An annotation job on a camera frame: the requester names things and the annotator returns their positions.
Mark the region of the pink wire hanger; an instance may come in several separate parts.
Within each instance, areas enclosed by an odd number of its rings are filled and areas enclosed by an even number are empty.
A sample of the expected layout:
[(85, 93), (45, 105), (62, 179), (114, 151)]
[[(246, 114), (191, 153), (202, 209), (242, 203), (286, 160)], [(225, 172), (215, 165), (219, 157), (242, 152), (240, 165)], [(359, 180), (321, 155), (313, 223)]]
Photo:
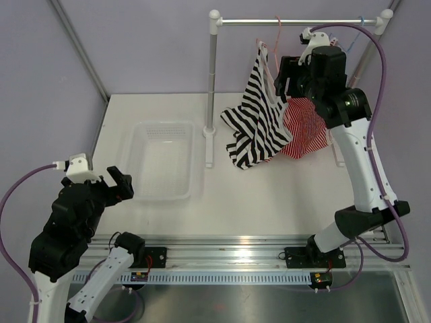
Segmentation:
[[(263, 46), (267, 49), (267, 52), (272, 52), (274, 55), (274, 62), (275, 62), (275, 68), (276, 71), (279, 72), (279, 59), (278, 59), (278, 44), (279, 44), (279, 39), (280, 39), (280, 34), (281, 34), (281, 19), (279, 16), (275, 16), (275, 18), (277, 19), (277, 23), (278, 23), (278, 31), (277, 31), (277, 37), (275, 39), (275, 44), (273, 48), (268, 47), (265, 43), (263, 43)], [(270, 76), (272, 82), (268, 83), (269, 85), (269, 97), (271, 99), (277, 99), (278, 97), (275, 95), (275, 86), (273, 84), (273, 79), (271, 76), (271, 71), (269, 70), (269, 67), (267, 65), (264, 66), (264, 70), (266, 72), (266, 74), (268, 76)], [(290, 108), (292, 108), (293, 105), (291, 105), (291, 100), (288, 100), (288, 102), (285, 104), (285, 110), (284, 110), (284, 118), (283, 118), (283, 125), (284, 125), (284, 129), (286, 131), (288, 131), (290, 129), (290, 126), (292, 124), (292, 120), (293, 120), (293, 114), (290, 111)]]

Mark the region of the black white striped tank top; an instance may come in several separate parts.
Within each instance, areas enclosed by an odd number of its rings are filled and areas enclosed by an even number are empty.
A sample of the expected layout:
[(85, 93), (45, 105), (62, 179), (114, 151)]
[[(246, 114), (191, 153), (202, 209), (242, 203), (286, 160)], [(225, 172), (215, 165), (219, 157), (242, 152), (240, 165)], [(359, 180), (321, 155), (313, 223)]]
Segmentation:
[(234, 131), (234, 141), (226, 145), (234, 166), (247, 170), (269, 161), (293, 140), (284, 124), (287, 107), (275, 92), (268, 67), (268, 48), (259, 42), (240, 104), (226, 108), (220, 114), (224, 123)]

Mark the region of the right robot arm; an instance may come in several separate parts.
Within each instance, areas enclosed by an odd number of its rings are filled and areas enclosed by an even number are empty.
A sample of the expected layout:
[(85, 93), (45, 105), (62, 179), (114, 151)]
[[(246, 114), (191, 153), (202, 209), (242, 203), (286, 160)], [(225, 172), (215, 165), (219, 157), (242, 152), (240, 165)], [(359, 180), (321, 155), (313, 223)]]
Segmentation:
[(366, 94), (346, 85), (346, 55), (335, 46), (319, 46), (304, 59), (283, 56), (274, 86), (284, 102), (307, 98), (332, 132), (344, 158), (354, 205), (335, 212), (335, 220), (310, 236), (304, 247), (312, 266), (328, 263), (342, 245), (363, 233), (395, 221), (410, 212), (385, 178), (372, 136), (372, 113)]

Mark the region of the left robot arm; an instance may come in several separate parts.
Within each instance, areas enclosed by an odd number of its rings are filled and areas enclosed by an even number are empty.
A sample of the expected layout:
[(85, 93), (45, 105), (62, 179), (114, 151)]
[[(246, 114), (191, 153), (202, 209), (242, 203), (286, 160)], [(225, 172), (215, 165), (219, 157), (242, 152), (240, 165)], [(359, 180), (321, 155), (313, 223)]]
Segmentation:
[(40, 296), (34, 314), (40, 322), (90, 322), (120, 275), (145, 261), (144, 239), (124, 232), (94, 276), (74, 297), (67, 296), (105, 208), (134, 196), (130, 175), (115, 166), (107, 171), (114, 186), (88, 168), (78, 172), (68, 168), (51, 216), (31, 244), (29, 267)]

